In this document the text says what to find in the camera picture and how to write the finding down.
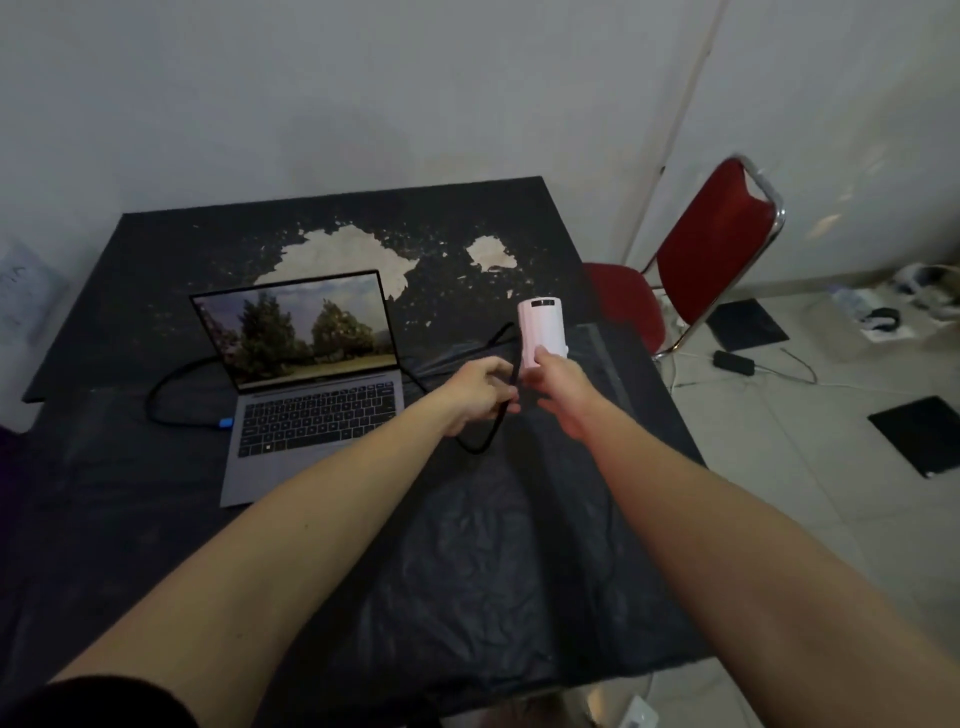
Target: black plastic sheet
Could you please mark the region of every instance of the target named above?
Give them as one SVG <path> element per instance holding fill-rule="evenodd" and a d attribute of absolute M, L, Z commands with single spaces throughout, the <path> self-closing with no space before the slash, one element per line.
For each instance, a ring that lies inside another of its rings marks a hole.
<path fill-rule="evenodd" d="M 699 458 L 635 336 L 585 325 L 567 343 L 604 394 Z M 403 362 L 433 388 L 475 346 Z M 512 345 L 494 353 L 512 358 Z M 149 385 L 51 401 L 31 434 L 33 492 L 0 601 L 2 703 L 48 680 L 238 512 L 218 507 L 226 434 L 144 422 Z M 420 392 L 407 382 L 404 395 Z M 234 397 L 221 372 L 197 373 L 161 412 L 216 420 Z M 441 443 L 301 631 L 259 724 L 398 725 L 708 655 L 589 453 L 522 403 L 483 455 Z M 465 437 L 481 442 L 485 427 Z"/>

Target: tree on screen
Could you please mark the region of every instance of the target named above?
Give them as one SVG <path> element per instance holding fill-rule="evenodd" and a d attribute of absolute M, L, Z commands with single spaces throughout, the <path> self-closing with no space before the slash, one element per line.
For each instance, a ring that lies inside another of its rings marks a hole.
<path fill-rule="evenodd" d="M 306 348 L 303 342 L 300 347 L 297 343 L 290 314 L 280 310 L 273 294 L 260 291 L 256 303 L 244 301 L 234 366 L 258 379 L 283 376 L 284 362 L 290 362 Z"/>
<path fill-rule="evenodd" d="M 313 324 L 313 353 L 331 356 L 343 352 L 344 357 L 364 356 L 373 352 L 373 329 L 361 324 L 349 311 L 324 299 L 324 308 Z"/>

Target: white handheld device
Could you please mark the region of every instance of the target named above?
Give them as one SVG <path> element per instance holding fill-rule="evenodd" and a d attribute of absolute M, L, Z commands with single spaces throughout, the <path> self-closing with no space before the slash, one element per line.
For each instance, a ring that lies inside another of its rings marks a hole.
<path fill-rule="evenodd" d="M 520 339 L 523 341 L 523 368 L 538 367 L 534 361 L 537 346 L 566 358 L 569 349 L 564 335 L 564 307 L 560 299 L 527 299 L 516 305 L 520 320 Z"/>

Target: laptop keyboard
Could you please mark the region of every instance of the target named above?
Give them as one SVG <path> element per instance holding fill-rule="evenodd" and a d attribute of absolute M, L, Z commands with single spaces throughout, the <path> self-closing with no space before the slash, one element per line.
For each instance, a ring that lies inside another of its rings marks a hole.
<path fill-rule="evenodd" d="M 240 457 L 361 437 L 396 415 L 394 383 L 248 404 Z"/>

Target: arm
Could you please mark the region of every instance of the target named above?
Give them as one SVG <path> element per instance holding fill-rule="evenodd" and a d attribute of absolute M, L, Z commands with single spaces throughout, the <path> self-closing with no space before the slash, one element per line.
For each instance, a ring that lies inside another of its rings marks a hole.
<path fill-rule="evenodd" d="M 137 677 L 202 726 L 249 725 L 284 652 L 445 434 L 516 399 L 490 357 L 280 485 L 188 558 L 57 676 Z M 512 403 L 511 411 L 518 405 Z"/>
<path fill-rule="evenodd" d="M 796 523 L 661 443 L 571 361 L 524 381 L 582 440 L 677 598 L 767 725 L 947 725 L 960 667 Z"/>

